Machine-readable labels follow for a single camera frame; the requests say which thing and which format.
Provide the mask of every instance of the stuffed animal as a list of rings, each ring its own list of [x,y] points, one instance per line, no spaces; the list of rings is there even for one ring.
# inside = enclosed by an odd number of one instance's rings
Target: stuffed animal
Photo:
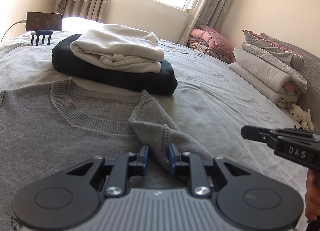
[[[298,105],[292,104],[289,110],[290,115],[296,120],[305,130],[313,130],[314,126],[311,122],[310,109],[308,112],[303,111]]]

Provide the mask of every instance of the smartphone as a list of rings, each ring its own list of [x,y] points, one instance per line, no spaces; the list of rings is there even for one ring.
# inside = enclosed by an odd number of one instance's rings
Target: smartphone
[[[46,12],[27,12],[26,31],[62,30],[62,14]]]

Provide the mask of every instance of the gray sweater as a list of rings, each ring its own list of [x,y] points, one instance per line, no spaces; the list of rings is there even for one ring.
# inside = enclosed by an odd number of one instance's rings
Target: gray sweater
[[[11,200],[25,185],[95,155],[107,160],[150,145],[148,172],[131,187],[186,186],[168,173],[167,146],[212,155],[179,131],[146,91],[90,91],[71,79],[0,91],[0,230],[12,230]]]

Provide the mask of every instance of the gray headboard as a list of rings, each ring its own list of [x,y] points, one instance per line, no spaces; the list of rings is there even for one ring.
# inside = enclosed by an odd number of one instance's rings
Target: gray headboard
[[[279,41],[265,33],[262,33],[261,36],[302,54],[304,58],[302,76],[307,80],[308,88],[307,94],[300,94],[297,105],[302,107],[305,111],[308,111],[308,108],[310,108],[312,121],[315,123],[315,129],[318,129],[320,127],[320,58],[300,47]]]

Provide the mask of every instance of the bed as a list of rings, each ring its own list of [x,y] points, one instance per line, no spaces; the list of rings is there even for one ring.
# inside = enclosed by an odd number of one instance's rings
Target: bed
[[[0,44],[0,89],[63,80],[70,75],[54,70],[52,48],[59,41],[102,24],[83,18],[64,18],[63,31],[54,32],[51,43],[30,45],[25,33]],[[244,140],[244,125],[267,128],[300,127],[289,114],[276,107],[236,73],[228,64],[185,46],[159,39],[165,59],[178,81],[172,96],[154,96],[180,130],[195,138],[213,155],[224,156],[305,194],[306,168],[273,155],[266,145]],[[73,77],[79,86],[100,92],[132,94],[89,80]],[[304,215],[297,229],[305,230]]]

